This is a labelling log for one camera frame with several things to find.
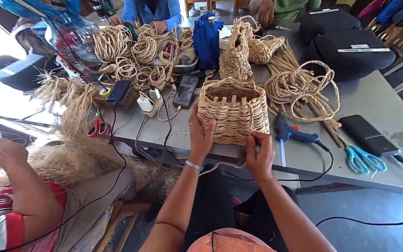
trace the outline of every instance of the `blue shirt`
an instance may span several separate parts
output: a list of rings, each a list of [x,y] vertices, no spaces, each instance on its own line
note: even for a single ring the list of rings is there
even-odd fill
[[[134,22],[139,11],[145,24],[152,21],[165,21],[167,32],[181,24],[180,3],[178,0],[158,0],[155,14],[142,0],[124,0],[124,12],[120,17],[122,22]]]

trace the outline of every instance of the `yellow tape roll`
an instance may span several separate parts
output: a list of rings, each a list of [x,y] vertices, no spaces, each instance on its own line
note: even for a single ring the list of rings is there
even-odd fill
[[[99,91],[100,96],[102,96],[103,98],[107,98],[107,96],[111,93],[111,88],[107,87],[108,91],[105,90],[104,88],[102,88]]]

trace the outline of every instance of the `blue scissors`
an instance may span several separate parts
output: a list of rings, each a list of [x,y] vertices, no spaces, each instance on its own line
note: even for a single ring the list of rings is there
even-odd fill
[[[342,135],[339,135],[338,133],[337,135],[345,145],[344,150],[347,152],[347,164],[351,169],[355,169],[357,172],[363,174],[371,173],[369,167],[375,171],[386,171],[386,164],[382,161],[382,159],[373,154],[367,153],[358,146],[351,144]]]

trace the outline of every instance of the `hand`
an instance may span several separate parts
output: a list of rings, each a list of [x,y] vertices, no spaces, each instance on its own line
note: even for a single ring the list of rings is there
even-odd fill
[[[112,26],[122,25],[122,20],[120,19],[120,17],[117,14],[114,14],[113,16],[111,16],[110,22],[111,22]]]
[[[263,0],[257,18],[262,26],[267,27],[273,21],[274,5],[272,0]]]
[[[8,168],[27,164],[28,152],[20,143],[0,138],[0,166]]]
[[[167,24],[164,21],[152,21],[150,26],[156,31],[156,34],[161,35],[167,31]]]
[[[260,146],[258,153],[256,153],[256,144]],[[254,131],[247,137],[247,167],[256,182],[273,178],[271,170],[273,160],[271,135]]]
[[[201,166],[203,160],[211,150],[216,121],[211,119],[208,129],[204,132],[197,116],[197,110],[198,102],[194,104],[192,115],[189,118],[189,129],[191,131],[191,154],[189,155],[189,161]]]

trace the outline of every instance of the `red scissors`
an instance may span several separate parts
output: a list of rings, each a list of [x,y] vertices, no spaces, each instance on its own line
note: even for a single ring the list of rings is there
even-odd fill
[[[96,114],[96,121],[94,122],[93,127],[88,131],[88,136],[89,137],[94,137],[97,134],[99,135],[105,135],[108,133],[108,130],[110,129],[110,126],[106,121],[102,119],[102,117],[99,116],[99,114]]]

